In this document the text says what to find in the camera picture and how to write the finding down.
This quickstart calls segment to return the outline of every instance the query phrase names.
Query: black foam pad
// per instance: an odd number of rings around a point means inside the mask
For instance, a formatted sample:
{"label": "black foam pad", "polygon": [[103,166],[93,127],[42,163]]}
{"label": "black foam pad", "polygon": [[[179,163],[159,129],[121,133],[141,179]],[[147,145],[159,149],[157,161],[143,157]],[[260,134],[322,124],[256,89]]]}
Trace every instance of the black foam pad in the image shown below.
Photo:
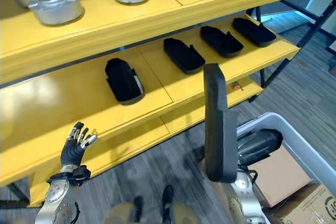
{"label": "black foam pad", "polygon": [[126,61],[119,58],[109,60],[105,72],[108,76],[107,82],[119,102],[127,103],[143,94],[143,86],[140,84],[140,88],[135,80],[135,70]]}
{"label": "black foam pad", "polygon": [[178,39],[168,38],[163,41],[163,46],[164,51],[185,74],[199,72],[205,64],[204,58],[193,45],[188,47]]}
{"label": "black foam pad", "polygon": [[262,23],[256,25],[251,20],[245,18],[235,18],[233,20],[233,26],[238,32],[258,47],[269,46],[277,37]]}

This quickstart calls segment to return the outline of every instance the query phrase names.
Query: shelving unit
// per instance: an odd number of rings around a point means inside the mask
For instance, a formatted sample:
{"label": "shelving unit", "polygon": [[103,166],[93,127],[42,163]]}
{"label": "shelving unit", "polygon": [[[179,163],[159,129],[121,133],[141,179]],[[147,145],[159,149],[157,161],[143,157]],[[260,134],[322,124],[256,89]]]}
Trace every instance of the shelving unit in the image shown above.
{"label": "shelving unit", "polygon": [[80,0],[84,17],[66,26],[41,25],[13,0],[0,0],[3,82],[154,36],[279,0]]}
{"label": "shelving unit", "polygon": [[[5,7],[0,8],[0,186],[29,176],[30,206],[39,206],[48,188],[45,181],[60,169],[65,137],[77,121],[99,135],[83,159],[92,176],[201,122],[203,73],[185,75],[164,53],[162,39],[113,54],[107,51],[274,1],[278,0],[149,0],[130,6],[115,0],[80,0],[85,8],[82,19],[47,27],[13,0],[0,0]],[[299,50],[279,35],[269,47],[255,47],[233,29],[232,19],[210,24],[230,30],[243,43],[240,55],[232,59],[204,43],[199,28],[172,36],[193,44],[207,63],[219,63],[229,106],[262,92],[250,74],[281,60],[289,62]],[[95,54],[105,56],[83,59]],[[131,106],[118,104],[105,81],[106,62],[115,57],[127,61],[145,87],[145,97]],[[83,62],[36,74],[79,59]],[[36,77],[17,83],[32,74]],[[233,90],[234,81],[244,90]]]}
{"label": "shelving unit", "polygon": [[[200,38],[199,28],[173,37],[187,44],[194,43],[207,63],[218,62],[228,84],[236,80],[250,83],[243,78],[283,58],[291,59],[299,50],[279,35],[269,47],[257,48],[233,30],[232,19],[212,24],[223,31],[230,30],[245,45],[241,54],[232,59],[219,56],[206,45]],[[20,158],[2,162],[0,185],[27,176],[45,164],[57,163],[65,136],[77,121],[96,127],[94,131],[104,141],[202,98],[203,73],[185,75],[165,54],[162,44],[162,40],[154,41],[3,89],[7,111],[2,157],[10,160],[20,153]],[[132,106],[118,104],[105,81],[106,62],[114,57],[127,61],[144,85],[145,97]],[[251,87],[243,92],[245,99],[261,91],[256,84]],[[242,101],[236,94],[232,94],[232,104]]]}

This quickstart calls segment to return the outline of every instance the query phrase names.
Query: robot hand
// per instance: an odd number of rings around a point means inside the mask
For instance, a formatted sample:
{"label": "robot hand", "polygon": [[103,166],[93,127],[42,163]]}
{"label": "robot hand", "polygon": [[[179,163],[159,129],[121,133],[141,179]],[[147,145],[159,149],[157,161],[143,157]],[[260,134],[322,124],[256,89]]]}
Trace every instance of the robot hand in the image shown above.
{"label": "robot hand", "polygon": [[50,187],[45,203],[37,214],[35,224],[75,223],[79,216],[76,199],[83,181],[90,179],[91,172],[85,165],[80,166],[85,150],[96,140],[96,135],[88,135],[84,124],[78,122],[70,131],[61,153],[60,173],[52,175],[47,182]]}
{"label": "robot hand", "polygon": [[71,169],[71,167],[74,166],[74,168],[79,167],[85,150],[97,140],[96,135],[88,135],[83,141],[86,133],[89,131],[88,128],[85,128],[83,132],[80,133],[83,126],[84,124],[81,122],[76,123],[68,135],[61,153],[61,165],[63,170]]}

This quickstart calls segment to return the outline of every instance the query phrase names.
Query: metal bracket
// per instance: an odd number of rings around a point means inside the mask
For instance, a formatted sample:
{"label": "metal bracket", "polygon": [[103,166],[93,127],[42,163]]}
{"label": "metal bracket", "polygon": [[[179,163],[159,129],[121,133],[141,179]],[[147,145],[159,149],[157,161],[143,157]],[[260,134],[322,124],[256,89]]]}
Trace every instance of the metal bracket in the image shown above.
{"label": "metal bracket", "polygon": [[0,200],[0,209],[26,208],[29,205],[29,199],[15,183],[7,187],[19,200]]}
{"label": "metal bracket", "polygon": [[[329,6],[324,10],[322,15],[318,17],[317,15],[305,10],[304,8],[293,4],[287,0],[281,0],[282,3],[285,5],[288,5],[292,7],[293,9],[305,14],[306,16],[314,19],[316,22],[311,26],[309,31],[304,35],[304,37],[297,43],[297,47],[300,47],[301,49],[308,43],[308,41],[311,39],[311,37],[321,28],[321,26],[326,22],[326,20],[330,17],[330,15],[333,13],[333,11],[336,9],[336,0],[333,0]],[[257,20],[261,21],[261,15],[260,15],[260,7],[255,7],[256,9],[256,16]],[[246,11],[246,14],[252,15],[254,8],[248,9]],[[284,70],[284,68],[290,63],[290,60],[285,59],[281,62],[281,64],[277,67],[277,69],[268,77],[268,79],[265,81],[265,71],[264,69],[260,70],[260,85],[263,89],[267,88],[272,81]],[[254,95],[251,97],[248,101],[253,102],[258,96]]]}

